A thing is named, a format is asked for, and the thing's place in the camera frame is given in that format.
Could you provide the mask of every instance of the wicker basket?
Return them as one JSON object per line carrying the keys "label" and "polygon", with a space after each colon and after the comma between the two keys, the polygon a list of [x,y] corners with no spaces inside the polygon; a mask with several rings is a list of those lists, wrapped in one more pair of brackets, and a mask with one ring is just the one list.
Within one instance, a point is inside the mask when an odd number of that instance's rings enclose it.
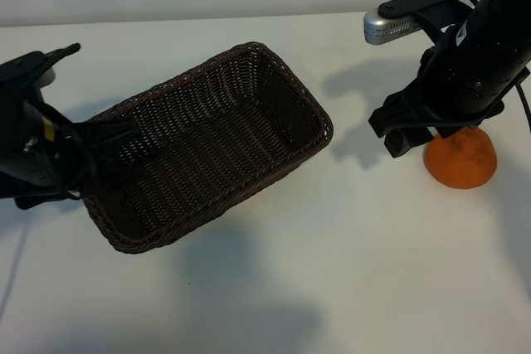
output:
{"label": "wicker basket", "polygon": [[84,198],[119,251],[173,243],[280,180],[332,138],[329,116],[266,46],[236,46],[93,120],[133,115],[110,190]]}

